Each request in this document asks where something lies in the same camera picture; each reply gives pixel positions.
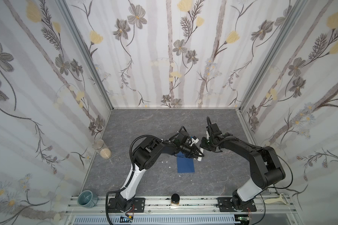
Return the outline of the white glue stick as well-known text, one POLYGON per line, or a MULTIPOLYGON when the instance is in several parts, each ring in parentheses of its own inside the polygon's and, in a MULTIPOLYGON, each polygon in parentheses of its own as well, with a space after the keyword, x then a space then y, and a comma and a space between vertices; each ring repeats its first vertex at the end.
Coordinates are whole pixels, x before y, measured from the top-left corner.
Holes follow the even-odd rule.
POLYGON ((197 161, 201 162, 203 157, 204 157, 204 149, 200 148, 199 151, 198 151, 197 161))

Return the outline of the dark blue envelope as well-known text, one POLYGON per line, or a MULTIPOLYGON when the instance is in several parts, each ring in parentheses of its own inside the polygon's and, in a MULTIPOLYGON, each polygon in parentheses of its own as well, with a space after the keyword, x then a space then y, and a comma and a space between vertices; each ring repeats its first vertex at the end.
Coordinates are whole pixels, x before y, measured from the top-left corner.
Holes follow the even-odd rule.
POLYGON ((177 154, 177 172, 178 173, 194 173, 194 161, 192 158, 186 158, 183 153, 177 154))

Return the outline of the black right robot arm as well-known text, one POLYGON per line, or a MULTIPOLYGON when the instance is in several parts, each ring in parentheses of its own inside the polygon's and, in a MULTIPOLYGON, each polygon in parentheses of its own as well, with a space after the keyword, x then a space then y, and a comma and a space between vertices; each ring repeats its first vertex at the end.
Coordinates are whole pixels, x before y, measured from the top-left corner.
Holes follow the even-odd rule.
POLYGON ((233 209, 248 208, 257 195, 285 179, 285 171, 273 148, 252 145, 232 134, 223 134, 215 123, 209 123, 206 129, 208 137, 201 140, 201 148, 212 152, 217 148, 230 150, 249 162, 250 179, 233 192, 230 200, 233 209))

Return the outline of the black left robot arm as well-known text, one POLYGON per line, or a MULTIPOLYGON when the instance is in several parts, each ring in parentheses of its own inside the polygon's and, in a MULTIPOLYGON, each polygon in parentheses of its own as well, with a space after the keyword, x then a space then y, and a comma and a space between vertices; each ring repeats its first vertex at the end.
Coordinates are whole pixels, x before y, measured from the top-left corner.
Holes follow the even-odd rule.
POLYGON ((179 130, 167 140, 153 135, 141 135, 134 139, 129 147, 131 170, 122 188, 109 191, 106 194, 106 211, 118 209, 120 212, 129 212, 134 209, 134 198, 138 185, 144 175, 159 159, 162 154, 175 156, 179 153, 184 158, 204 157, 197 147, 199 139, 191 136, 186 130, 179 130))

